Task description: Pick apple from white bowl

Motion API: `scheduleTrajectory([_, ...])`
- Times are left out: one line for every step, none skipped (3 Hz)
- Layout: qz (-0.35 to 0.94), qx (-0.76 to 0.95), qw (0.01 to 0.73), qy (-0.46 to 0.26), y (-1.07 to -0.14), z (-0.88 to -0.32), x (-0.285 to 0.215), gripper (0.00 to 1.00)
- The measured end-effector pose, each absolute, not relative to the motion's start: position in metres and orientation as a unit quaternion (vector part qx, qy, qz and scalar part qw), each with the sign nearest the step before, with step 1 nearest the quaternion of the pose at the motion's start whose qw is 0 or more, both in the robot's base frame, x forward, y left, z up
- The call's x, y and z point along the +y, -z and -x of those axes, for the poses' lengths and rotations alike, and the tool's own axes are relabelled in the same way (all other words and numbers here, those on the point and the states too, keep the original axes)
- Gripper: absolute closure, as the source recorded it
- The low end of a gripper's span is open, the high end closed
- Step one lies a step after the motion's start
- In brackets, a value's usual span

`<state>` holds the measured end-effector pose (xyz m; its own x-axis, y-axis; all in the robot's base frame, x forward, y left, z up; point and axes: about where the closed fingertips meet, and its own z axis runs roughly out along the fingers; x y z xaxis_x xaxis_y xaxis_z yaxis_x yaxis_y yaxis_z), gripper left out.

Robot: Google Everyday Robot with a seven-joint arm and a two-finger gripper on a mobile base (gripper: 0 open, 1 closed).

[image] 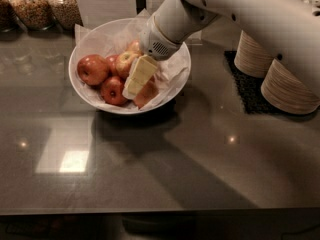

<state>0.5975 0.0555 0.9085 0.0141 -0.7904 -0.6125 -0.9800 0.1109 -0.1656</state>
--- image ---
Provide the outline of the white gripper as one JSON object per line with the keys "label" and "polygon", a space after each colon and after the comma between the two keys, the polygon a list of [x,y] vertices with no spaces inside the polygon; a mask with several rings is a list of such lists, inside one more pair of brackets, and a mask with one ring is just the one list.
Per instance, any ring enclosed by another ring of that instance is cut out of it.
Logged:
{"label": "white gripper", "polygon": [[133,100],[158,69],[157,61],[169,59],[181,47],[170,41],[158,28],[152,15],[139,33],[140,50],[145,54],[135,59],[127,77],[123,96]]}

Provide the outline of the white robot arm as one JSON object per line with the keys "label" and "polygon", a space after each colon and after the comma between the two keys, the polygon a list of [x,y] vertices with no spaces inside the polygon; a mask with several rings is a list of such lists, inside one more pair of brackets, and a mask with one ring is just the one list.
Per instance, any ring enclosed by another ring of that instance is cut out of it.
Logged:
{"label": "white robot arm", "polygon": [[165,0],[139,33],[142,52],[169,59],[220,16],[233,20],[315,95],[320,95],[320,18],[298,0]]}

